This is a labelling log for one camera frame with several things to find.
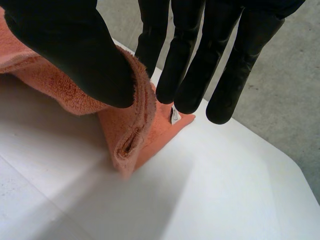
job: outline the hand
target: hand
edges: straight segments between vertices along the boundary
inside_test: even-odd
[[[178,111],[197,110],[215,73],[229,37],[239,21],[237,37],[206,109],[207,118],[224,124],[238,103],[263,47],[305,0],[171,0],[174,37],[156,89],[164,104],[174,101]],[[166,38],[169,0],[138,0],[143,22],[136,56],[154,72]],[[187,70],[204,9],[199,48]]]
[[[13,34],[105,104],[134,101],[131,68],[96,10],[97,0],[0,0]]]

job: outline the concrete floor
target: concrete floor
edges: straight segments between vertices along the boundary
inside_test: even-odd
[[[135,51],[142,31],[138,0],[99,0],[98,10],[113,38]],[[233,117],[291,157],[320,203],[320,0],[308,0],[287,18],[264,48]],[[168,34],[157,66],[163,68],[174,32]],[[236,32],[207,90],[210,99]]]

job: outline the white label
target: white label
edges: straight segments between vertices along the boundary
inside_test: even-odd
[[[180,119],[181,119],[181,116],[180,116],[178,110],[176,109],[175,105],[172,105],[171,113],[170,113],[171,124],[174,125]]]

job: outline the white surface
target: white surface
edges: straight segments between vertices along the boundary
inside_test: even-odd
[[[319,240],[297,165],[235,120],[209,123],[206,105],[122,181],[96,116],[2,76],[0,240]]]

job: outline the towel fold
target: towel fold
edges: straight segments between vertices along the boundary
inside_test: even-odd
[[[134,103],[124,109],[86,95],[66,74],[22,44],[8,29],[1,8],[0,32],[0,74],[15,75],[30,87],[54,98],[72,114],[97,113],[113,165],[125,178],[195,118],[181,114],[181,120],[171,125],[172,105],[156,100],[155,86],[150,83],[145,67],[120,47],[135,81]]]

